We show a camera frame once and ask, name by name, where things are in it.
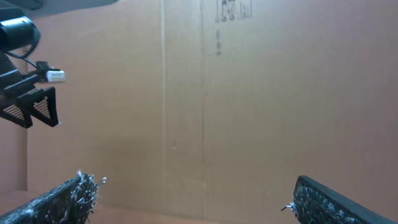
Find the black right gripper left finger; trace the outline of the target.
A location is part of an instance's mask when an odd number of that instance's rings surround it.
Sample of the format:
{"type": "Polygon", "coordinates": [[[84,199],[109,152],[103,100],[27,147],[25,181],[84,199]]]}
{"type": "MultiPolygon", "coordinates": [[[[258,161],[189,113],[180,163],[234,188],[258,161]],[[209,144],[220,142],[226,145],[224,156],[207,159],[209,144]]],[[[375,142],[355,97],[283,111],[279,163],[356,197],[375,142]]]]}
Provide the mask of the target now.
{"type": "Polygon", "coordinates": [[[98,191],[106,183],[93,174],[76,176],[1,215],[1,224],[85,224],[94,212],[98,191]]]}

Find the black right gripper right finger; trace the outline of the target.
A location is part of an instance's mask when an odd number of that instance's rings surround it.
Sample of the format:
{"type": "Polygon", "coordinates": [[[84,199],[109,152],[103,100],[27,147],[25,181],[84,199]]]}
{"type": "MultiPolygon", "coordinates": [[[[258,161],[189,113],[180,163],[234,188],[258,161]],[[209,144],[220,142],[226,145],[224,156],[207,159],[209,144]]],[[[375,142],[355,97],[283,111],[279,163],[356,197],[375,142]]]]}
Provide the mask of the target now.
{"type": "Polygon", "coordinates": [[[316,180],[297,178],[293,201],[282,208],[303,224],[397,224],[316,180]]]}

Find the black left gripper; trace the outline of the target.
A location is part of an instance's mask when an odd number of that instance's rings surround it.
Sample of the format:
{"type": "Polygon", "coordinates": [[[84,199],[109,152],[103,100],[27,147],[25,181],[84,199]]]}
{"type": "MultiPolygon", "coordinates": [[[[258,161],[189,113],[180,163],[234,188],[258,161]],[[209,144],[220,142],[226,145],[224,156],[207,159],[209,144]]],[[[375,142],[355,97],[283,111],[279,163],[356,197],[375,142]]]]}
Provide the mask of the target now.
{"type": "Polygon", "coordinates": [[[33,125],[30,116],[48,126],[56,126],[58,115],[55,88],[34,89],[39,81],[40,77],[35,73],[22,74],[9,57],[1,52],[1,103],[13,103],[18,97],[19,106],[26,111],[16,105],[1,106],[1,118],[23,128],[33,125]]]}

